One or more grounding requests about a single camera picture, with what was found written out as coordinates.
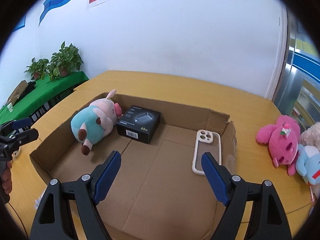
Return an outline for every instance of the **blue plush toy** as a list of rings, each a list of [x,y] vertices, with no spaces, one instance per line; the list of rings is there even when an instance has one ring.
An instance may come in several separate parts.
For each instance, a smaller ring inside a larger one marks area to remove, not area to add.
[[[296,170],[308,185],[320,183],[320,152],[315,146],[298,145]]]

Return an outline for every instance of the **charger box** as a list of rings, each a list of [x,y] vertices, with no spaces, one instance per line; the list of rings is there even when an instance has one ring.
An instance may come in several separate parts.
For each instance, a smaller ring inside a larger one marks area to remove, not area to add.
[[[160,116],[160,112],[131,106],[116,124],[118,134],[149,144],[160,123]]]

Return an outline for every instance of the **white wall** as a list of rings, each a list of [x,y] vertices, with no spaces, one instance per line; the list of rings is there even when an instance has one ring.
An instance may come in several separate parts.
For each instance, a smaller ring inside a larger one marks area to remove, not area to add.
[[[38,6],[26,15],[25,27],[13,32],[0,56],[0,107],[8,99],[21,80],[30,81],[30,74],[24,73],[31,59],[39,59],[37,41]]]
[[[47,13],[38,28],[41,58],[65,40],[79,47],[89,78],[106,70],[167,73],[263,97],[274,82],[286,33],[278,0],[109,0],[89,9],[87,2]]]

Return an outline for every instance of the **blue gripper pad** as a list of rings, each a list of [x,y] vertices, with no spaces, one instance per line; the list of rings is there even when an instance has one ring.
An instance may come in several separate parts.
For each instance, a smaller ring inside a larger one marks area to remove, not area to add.
[[[207,154],[202,155],[201,166],[217,200],[222,202],[224,206],[228,206],[230,199],[227,195],[227,185],[224,183]]]
[[[100,201],[104,200],[109,192],[109,189],[115,180],[116,175],[121,166],[121,155],[119,152],[112,157],[109,164],[105,167],[101,176],[95,185],[95,194],[92,201],[97,205]]]
[[[11,128],[18,131],[20,128],[24,128],[24,127],[31,126],[31,125],[32,125],[31,118],[27,117],[24,119],[14,121],[11,125]]]

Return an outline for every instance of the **pink and teal plush toy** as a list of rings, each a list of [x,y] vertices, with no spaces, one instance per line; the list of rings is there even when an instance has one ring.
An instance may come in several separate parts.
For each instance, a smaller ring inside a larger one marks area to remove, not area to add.
[[[106,98],[93,101],[72,118],[71,130],[83,144],[81,152],[84,155],[88,155],[94,144],[111,133],[118,118],[122,116],[119,104],[111,100],[115,94],[114,89]]]

